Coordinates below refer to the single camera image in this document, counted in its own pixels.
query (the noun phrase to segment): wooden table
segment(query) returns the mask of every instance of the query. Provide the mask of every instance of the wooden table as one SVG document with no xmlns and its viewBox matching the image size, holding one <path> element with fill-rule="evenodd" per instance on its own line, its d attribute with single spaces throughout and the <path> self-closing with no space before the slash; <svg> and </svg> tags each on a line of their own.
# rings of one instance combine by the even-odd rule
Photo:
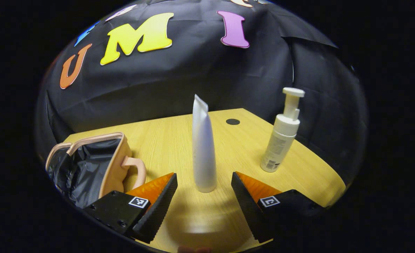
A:
<svg viewBox="0 0 415 253">
<path fill-rule="evenodd" d="M 286 191 L 297 189 L 319 205 L 332 205 L 344 193 L 339 175 L 320 157 L 294 141 L 274 173 L 263 171 L 260 159 L 273 126 L 244 109 L 209 112 L 214 133 L 217 188 L 210 193 L 196 190 L 193 179 L 192 115 L 167 117 L 111 126 L 72 134 L 65 142 L 101 134 L 123 132 L 133 151 L 147 167 L 149 182 L 167 173 L 178 174 L 178 189 L 162 226 L 150 246 L 176 252 L 178 246 L 212 247 L 214 252 L 252 248 L 254 240 L 231 187 L 234 171 Z M 229 125 L 227 119 L 240 120 Z M 124 181 L 130 190 L 137 170 L 130 169 Z"/>
</svg>

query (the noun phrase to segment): yellow letter m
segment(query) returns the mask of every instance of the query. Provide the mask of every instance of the yellow letter m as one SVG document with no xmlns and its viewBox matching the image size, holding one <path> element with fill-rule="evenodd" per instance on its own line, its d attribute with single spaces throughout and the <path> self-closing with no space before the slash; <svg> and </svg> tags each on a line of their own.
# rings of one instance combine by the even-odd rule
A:
<svg viewBox="0 0 415 253">
<path fill-rule="evenodd" d="M 125 55 L 129 56 L 137 45 L 138 40 L 143 37 L 142 43 L 137 47 L 139 52 L 147 52 L 171 46 L 171 39 L 167 38 L 167 23 L 173 13 L 161 13 L 147 19 L 135 30 L 130 24 L 124 24 L 113 30 L 109 35 L 106 53 L 100 64 L 106 65 L 116 61 L 120 57 L 117 44 L 120 45 Z"/>
</svg>

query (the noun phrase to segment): beige bag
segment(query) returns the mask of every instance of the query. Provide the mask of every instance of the beige bag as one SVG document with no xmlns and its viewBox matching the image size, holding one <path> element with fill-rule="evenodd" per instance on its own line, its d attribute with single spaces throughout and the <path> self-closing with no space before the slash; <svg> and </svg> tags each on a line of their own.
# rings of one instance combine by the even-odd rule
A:
<svg viewBox="0 0 415 253">
<path fill-rule="evenodd" d="M 133 188 L 145 182 L 144 163 L 131 155 L 126 136 L 111 133 L 57 144 L 48 155 L 45 170 L 64 197 L 85 208 L 113 190 L 124 192 L 130 165 L 138 168 Z"/>
</svg>

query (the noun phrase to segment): bottle label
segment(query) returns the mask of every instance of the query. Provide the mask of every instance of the bottle label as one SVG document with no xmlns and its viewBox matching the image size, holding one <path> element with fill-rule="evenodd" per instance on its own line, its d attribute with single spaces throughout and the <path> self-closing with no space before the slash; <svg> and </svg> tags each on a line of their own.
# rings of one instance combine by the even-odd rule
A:
<svg viewBox="0 0 415 253">
<path fill-rule="evenodd" d="M 279 155 L 283 151 L 284 147 L 286 146 L 286 141 L 278 139 L 274 136 L 270 138 L 270 143 L 268 143 L 268 150 L 271 152 Z"/>
<path fill-rule="evenodd" d="M 267 169 L 273 169 L 275 163 L 275 161 L 269 160 L 267 163 Z"/>
</svg>

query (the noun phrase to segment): pump dispenser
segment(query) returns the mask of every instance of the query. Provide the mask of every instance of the pump dispenser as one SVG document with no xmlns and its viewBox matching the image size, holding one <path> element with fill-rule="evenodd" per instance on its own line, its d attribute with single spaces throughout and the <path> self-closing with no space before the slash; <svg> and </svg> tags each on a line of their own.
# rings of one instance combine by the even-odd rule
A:
<svg viewBox="0 0 415 253">
<path fill-rule="evenodd" d="M 275 172 L 279 168 L 299 128 L 298 103 L 305 92 L 297 88 L 285 87 L 283 93 L 286 94 L 284 113 L 276 116 L 267 150 L 260 162 L 260 167 L 267 172 Z"/>
</svg>

